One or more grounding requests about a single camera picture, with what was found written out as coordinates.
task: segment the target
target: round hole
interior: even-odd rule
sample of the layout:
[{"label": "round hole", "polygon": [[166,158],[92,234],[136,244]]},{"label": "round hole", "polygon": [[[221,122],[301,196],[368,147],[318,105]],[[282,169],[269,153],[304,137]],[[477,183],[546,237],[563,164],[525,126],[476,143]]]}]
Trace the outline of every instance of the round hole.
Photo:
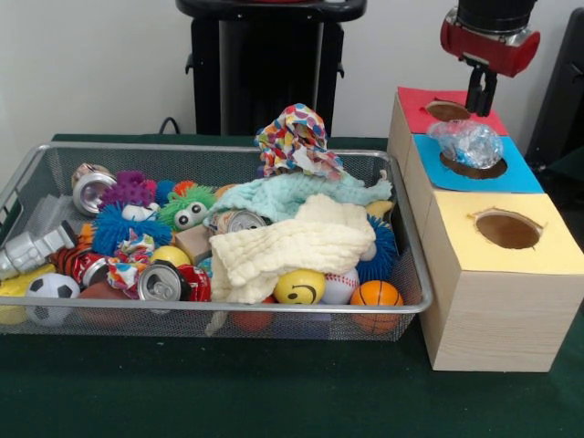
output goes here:
[{"label": "round hole", "polygon": [[507,172],[507,163],[505,160],[501,160],[489,169],[476,169],[461,162],[455,162],[447,158],[443,153],[440,153],[440,161],[454,173],[472,178],[473,180],[491,180]]},{"label": "round hole", "polygon": [[467,120],[471,118],[471,113],[463,105],[448,100],[430,102],[426,105],[426,110],[440,121]]},{"label": "round hole", "polygon": [[478,231],[491,242],[507,249],[531,248],[539,242],[540,228],[521,214],[484,213],[476,220]]}]

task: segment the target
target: black cable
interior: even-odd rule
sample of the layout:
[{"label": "black cable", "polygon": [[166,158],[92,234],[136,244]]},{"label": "black cable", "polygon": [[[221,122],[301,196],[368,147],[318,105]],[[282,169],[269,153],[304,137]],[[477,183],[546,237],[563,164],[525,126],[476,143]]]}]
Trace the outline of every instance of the black cable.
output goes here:
[{"label": "black cable", "polygon": [[166,119],[164,119],[164,122],[162,123],[161,128],[158,130],[158,133],[163,134],[164,130],[166,129],[166,125],[168,125],[169,122],[172,123],[172,125],[174,127],[174,132],[176,132],[177,134],[180,134],[181,130],[179,129],[179,124],[172,117],[167,117]]}]

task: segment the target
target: green plush toy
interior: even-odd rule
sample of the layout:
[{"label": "green plush toy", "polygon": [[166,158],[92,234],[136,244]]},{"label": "green plush toy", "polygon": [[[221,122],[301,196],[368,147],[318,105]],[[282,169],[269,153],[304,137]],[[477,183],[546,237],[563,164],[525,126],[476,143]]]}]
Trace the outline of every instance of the green plush toy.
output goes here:
[{"label": "green plush toy", "polygon": [[170,192],[168,201],[160,210],[158,220],[173,231],[183,231],[203,222],[215,203],[215,196],[211,187],[195,185],[186,190],[184,196]]}]

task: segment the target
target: light blue cloth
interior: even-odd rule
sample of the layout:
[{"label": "light blue cloth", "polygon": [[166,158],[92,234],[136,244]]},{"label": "light blue cloth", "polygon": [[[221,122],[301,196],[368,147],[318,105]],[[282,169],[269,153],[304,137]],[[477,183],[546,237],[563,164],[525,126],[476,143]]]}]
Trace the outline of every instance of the light blue cloth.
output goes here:
[{"label": "light blue cloth", "polygon": [[323,193],[338,203],[367,205],[391,197],[391,183],[379,180],[366,188],[363,181],[347,175],[331,181],[302,172],[285,173],[237,185],[214,204],[204,220],[208,225],[213,214],[227,210],[247,210],[275,222],[292,219],[309,196]]}]

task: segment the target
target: wooden box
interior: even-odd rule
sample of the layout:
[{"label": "wooden box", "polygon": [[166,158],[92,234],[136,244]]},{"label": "wooden box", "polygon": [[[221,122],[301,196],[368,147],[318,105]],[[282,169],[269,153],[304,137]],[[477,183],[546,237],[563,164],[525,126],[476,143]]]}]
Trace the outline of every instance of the wooden box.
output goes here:
[{"label": "wooden box", "polygon": [[393,106],[388,153],[396,157],[412,205],[412,212],[420,237],[423,237],[433,192],[455,190],[461,192],[543,193],[521,153],[507,136],[505,127],[496,113],[488,118],[471,119],[486,123],[502,136],[505,166],[493,177],[473,172],[466,176],[464,170],[448,168],[443,163],[440,145],[426,135],[436,119],[427,107],[436,101],[464,102],[463,91],[427,91],[398,89]]},{"label": "wooden box", "polygon": [[545,194],[433,194],[421,314],[435,370],[548,371],[584,298],[584,255]]}]

